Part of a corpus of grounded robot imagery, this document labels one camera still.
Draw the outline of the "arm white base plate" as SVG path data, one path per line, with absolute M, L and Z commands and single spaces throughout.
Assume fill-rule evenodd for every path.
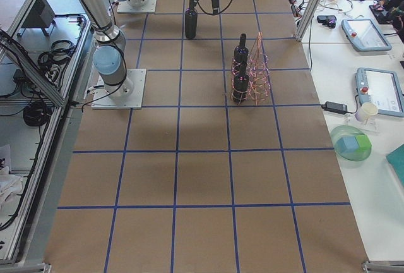
M 94 93 L 92 109 L 141 109 L 146 82 L 146 69 L 128 69 L 127 77 L 122 86 L 117 88 L 104 86 L 102 77 L 98 76 L 98 85 Z
M 120 14 L 154 13 L 157 0 L 126 0 L 118 5 L 117 12 Z

